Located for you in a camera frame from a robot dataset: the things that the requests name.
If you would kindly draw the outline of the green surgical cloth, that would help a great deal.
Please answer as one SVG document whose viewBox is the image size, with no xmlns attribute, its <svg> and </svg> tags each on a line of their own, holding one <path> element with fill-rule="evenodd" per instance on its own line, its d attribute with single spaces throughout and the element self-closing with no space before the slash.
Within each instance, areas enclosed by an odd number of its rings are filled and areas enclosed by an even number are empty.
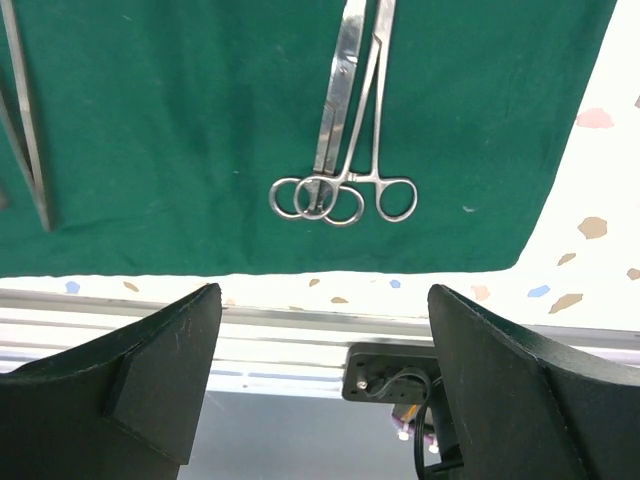
<svg viewBox="0 0 640 480">
<path fill-rule="evenodd" d="M 513 266 L 555 180 L 611 1 L 401 1 L 380 169 L 390 224 L 287 221 L 314 160 L 340 1 L 19 1 L 55 227 L 1 146 L 1 273 L 483 272 Z"/>
</svg>

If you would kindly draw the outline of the steel surgical scissors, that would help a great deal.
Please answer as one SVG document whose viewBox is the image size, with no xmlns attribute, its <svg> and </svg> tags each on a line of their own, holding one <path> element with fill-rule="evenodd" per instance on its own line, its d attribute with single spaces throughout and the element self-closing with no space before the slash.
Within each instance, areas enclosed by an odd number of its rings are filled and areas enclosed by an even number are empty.
<svg viewBox="0 0 640 480">
<path fill-rule="evenodd" d="M 332 58 L 327 95 L 323 105 L 318 142 L 313 164 L 314 174 L 333 176 L 338 162 L 341 140 L 346 124 L 365 25 L 367 1 L 345 1 L 336 46 Z M 301 213 L 290 213 L 277 202 L 278 189 L 287 183 L 298 184 L 298 177 L 283 177 L 275 181 L 269 190 L 269 206 L 274 213 L 286 220 L 298 220 Z M 304 185 L 310 204 L 306 212 L 328 211 L 325 202 L 331 193 L 330 185 L 314 180 Z"/>
</svg>

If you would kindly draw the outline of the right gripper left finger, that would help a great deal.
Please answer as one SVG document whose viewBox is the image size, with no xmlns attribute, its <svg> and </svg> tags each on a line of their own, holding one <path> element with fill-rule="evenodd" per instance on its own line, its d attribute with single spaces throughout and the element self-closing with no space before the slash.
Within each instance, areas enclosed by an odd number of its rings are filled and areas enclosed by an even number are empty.
<svg viewBox="0 0 640 480">
<path fill-rule="evenodd" d="M 2 478 L 177 478 L 191 457 L 221 316 L 221 289 L 207 284 L 2 375 Z"/>
</svg>

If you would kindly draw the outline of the steel fine-point tweezers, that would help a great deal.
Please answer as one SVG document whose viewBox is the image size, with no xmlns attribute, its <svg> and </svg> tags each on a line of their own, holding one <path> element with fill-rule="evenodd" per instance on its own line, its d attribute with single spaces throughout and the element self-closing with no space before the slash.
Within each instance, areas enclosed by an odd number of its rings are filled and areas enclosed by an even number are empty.
<svg viewBox="0 0 640 480">
<path fill-rule="evenodd" d="M 33 198 L 42 228 L 45 232 L 50 233 L 54 230 L 52 208 L 43 175 L 36 125 L 32 112 L 26 57 L 20 38 L 14 2 L 2 0 L 1 13 L 16 86 L 22 134 L 19 134 L 16 123 L 11 118 L 4 94 L 1 94 L 1 121 Z"/>
</svg>

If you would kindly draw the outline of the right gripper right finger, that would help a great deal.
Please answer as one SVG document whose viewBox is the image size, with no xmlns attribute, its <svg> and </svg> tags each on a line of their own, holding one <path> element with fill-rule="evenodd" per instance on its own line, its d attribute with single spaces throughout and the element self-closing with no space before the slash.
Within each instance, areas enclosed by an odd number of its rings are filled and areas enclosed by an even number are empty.
<svg viewBox="0 0 640 480">
<path fill-rule="evenodd" d="M 639 371 L 444 285 L 429 318 L 464 479 L 636 479 Z"/>
</svg>

